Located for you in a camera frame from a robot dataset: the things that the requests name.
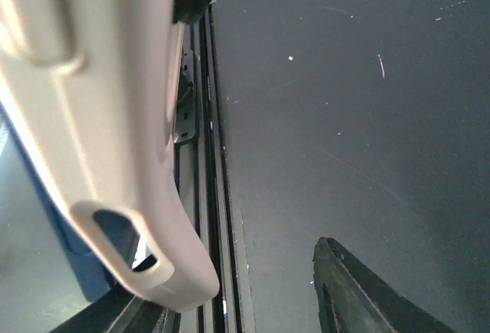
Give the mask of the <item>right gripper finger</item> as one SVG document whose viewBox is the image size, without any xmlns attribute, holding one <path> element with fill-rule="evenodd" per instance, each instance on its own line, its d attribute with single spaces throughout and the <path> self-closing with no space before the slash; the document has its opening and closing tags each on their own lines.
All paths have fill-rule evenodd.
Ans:
<svg viewBox="0 0 490 333">
<path fill-rule="evenodd" d="M 314 286 L 322 332 L 451 332 L 333 238 L 318 239 Z"/>
</svg>

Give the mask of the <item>beige phone case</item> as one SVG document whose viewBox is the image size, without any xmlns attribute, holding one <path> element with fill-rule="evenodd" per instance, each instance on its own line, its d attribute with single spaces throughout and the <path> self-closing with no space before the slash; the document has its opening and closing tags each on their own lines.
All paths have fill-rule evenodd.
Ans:
<svg viewBox="0 0 490 333">
<path fill-rule="evenodd" d="M 41 183 L 130 292 L 177 312 L 220 284 L 174 180 L 174 0 L 1 0 L 1 103 Z"/>
</svg>

